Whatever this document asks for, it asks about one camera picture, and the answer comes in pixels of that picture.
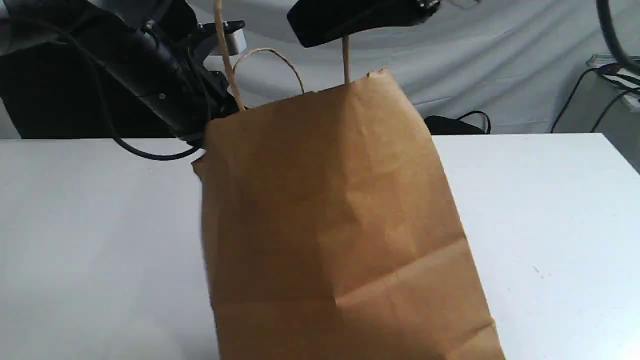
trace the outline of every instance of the paper bag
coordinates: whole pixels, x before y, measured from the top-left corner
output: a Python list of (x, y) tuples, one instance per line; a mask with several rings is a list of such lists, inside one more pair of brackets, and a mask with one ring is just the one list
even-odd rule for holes
[(504, 359), (429, 131), (389, 72), (213, 120), (222, 360)]

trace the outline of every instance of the white backdrop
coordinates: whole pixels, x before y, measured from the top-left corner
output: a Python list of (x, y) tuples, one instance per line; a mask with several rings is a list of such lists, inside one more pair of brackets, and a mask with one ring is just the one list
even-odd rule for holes
[[(212, 0), (189, 0), (212, 21)], [(286, 19), (294, 0), (225, 0), (224, 17), (243, 19), (250, 48), (274, 47), (321, 90), (342, 81), (341, 45), (299, 45)], [(640, 54), (640, 0), (611, 0), (618, 35)], [(376, 29), (351, 38), (353, 77), (386, 67), (424, 115), (484, 110), (494, 133), (540, 133), (562, 106), (594, 53), (607, 53), (595, 0), (485, 0), (470, 10), (449, 3), (414, 28)], [(207, 66), (222, 70), (219, 58)], [(300, 90), (278, 58), (258, 54), (239, 70), (248, 106)]]

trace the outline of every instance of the black cable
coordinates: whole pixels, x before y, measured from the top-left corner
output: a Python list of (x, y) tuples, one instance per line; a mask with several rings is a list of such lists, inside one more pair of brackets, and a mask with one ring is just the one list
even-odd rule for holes
[(566, 112), (567, 108), (569, 108), (569, 104), (571, 103), (571, 100), (573, 100), (573, 96), (578, 91), (578, 87), (580, 87), (580, 83), (582, 82), (584, 77), (587, 76), (587, 74), (589, 74), (590, 72), (594, 72), (594, 71), (597, 71), (597, 70), (599, 70), (599, 68), (597, 68), (597, 67), (592, 68), (592, 69), (588, 69), (588, 70), (585, 70), (580, 75), (580, 77), (578, 78), (578, 81), (575, 83), (575, 86), (573, 87), (573, 90), (571, 91), (571, 95), (569, 95), (569, 98), (567, 98), (566, 102), (564, 103), (564, 106), (562, 107), (562, 110), (560, 111), (560, 114), (558, 114), (558, 116), (554, 120), (553, 125), (551, 125), (551, 133), (553, 133), (556, 130), (556, 126), (558, 125), (558, 122), (560, 121), (560, 118), (562, 117), (562, 115), (564, 115), (564, 113)]
[(486, 134), (490, 135), (491, 134), (491, 118), (484, 111), (474, 110), (474, 111), (471, 111), (471, 112), (468, 112), (468, 113), (462, 115), (461, 117), (457, 118), (456, 120), (460, 121), (460, 120), (464, 119), (465, 117), (469, 117), (469, 116), (474, 115), (474, 114), (480, 114), (480, 115), (484, 116), (484, 121), (486, 122)]
[(600, 126), (600, 123), (602, 122), (604, 117), (607, 115), (609, 110), (613, 107), (613, 105), (618, 100), (620, 100), (623, 96), (628, 95), (628, 94), (630, 94), (632, 92), (635, 93), (635, 94), (640, 94), (640, 88), (627, 89), (627, 90), (621, 92), (620, 94), (618, 94), (618, 96), (614, 97), (613, 100), (607, 105), (607, 107), (604, 108), (604, 111), (598, 117), (598, 120), (596, 121), (595, 125), (591, 128), (590, 133), (595, 133), (596, 132), (596, 129), (598, 128), (598, 126)]
[(5, 19), (0, 19), (0, 25), (3, 24), (15, 24), (17, 22), (21, 22), (24, 24), (30, 24), (30, 25), (37, 25), (40, 26), (42, 28), (48, 29), (50, 31), (53, 31), (57, 34), (59, 34), (61, 37), (63, 37), (70, 45), (73, 45), (78, 52), (80, 53), (80, 55), (83, 57), (84, 60), (84, 65), (86, 67), (87, 72), (89, 73), (89, 77), (91, 79), (91, 82), (93, 83), (93, 86), (95, 87), (95, 91), (96, 94), (98, 96), (98, 100), (99, 100), (99, 108), (100, 108), (100, 117), (102, 118), (102, 120), (104, 121), (104, 125), (107, 126), (107, 129), (109, 130), (109, 132), (111, 133), (111, 138), (113, 139), (113, 141), (115, 141), (119, 146), (121, 146), (123, 149), (125, 149), (126, 151), (129, 151), (131, 154), (137, 155), (141, 158), (145, 158), (145, 159), (149, 159), (149, 160), (156, 160), (156, 161), (171, 161), (171, 160), (178, 160), (178, 159), (182, 159), (182, 158), (186, 158), (187, 156), (190, 156), (194, 153), (196, 153), (198, 150), (200, 150), (197, 147), (192, 147), (191, 149), (181, 152), (179, 154), (174, 154), (174, 155), (156, 155), (156, 154), (149, 154), (148, 152), (144, 152), (141, 150), (136, 149), (135, 147), (129, 145), (128, 143), (124, 142), (122, 140), (122, 138), (120, 137), (120, 135), (118, 135), (118, 132), (116, 131), (115, 127), (113, 126), (113, 121), (111, 120), (111, 115), (109, 114), (109, 110), (107, 107), (107, 102), (105, 100), (104, 97), (104, 91), (102, 89), (102, 84), (100, 82), (100, 77), (98, 76), (98, 72), (95, 68), (95, 64), (93, 63), (93, 61), (91, 60), (91, 56), (89, 55), (88, 51), (82, 47), (80, 44), (78, 44), (78, 42), (74, 39), (73, 36), (71, 36), (71, 34), (69, 34), (68, 32), (66, 32), (65, 30), (60, 29), (59, 27), (49, 24), (48, 22), (44, 22), (38, 19), (32, 19), (29, 17), (21, 17), (21, 16), (9, 16), (8, 18)]
[(596, 6), (598, 8), (598, 18), (600, 19), (600, 27), (602, 28), (602, 34), (604, 40), (607, 43), (609, 51), (613, 55), (620, 65), (625, 69), (640, 75), (640, 64), (631, 59), (622, 49), (618, 36), (616, 35), (616, 29), (613, 26), (613, 19), (611, 17), (611, 9), (609, 8), (609, 0), (596, 0)]

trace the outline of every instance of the white table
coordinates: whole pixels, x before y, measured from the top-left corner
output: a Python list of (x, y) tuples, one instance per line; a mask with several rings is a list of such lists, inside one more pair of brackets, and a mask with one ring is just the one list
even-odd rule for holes
[[(436, 145), (508, 359), (639, 359), (640, 176), (605, 138)], [(217, 359), (199, 205), (188, 160), (0, 142), (2, 358)]]

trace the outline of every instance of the table surface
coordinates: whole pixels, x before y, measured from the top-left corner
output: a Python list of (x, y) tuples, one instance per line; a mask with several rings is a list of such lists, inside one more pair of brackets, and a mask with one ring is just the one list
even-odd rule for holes
[[(640, 176), (613, 146), (435, 143), (508, 359), (639, 359)], [(218, 358), (189, 160), (108, 140), (0, 141), (0, 234), (3, 359)]]

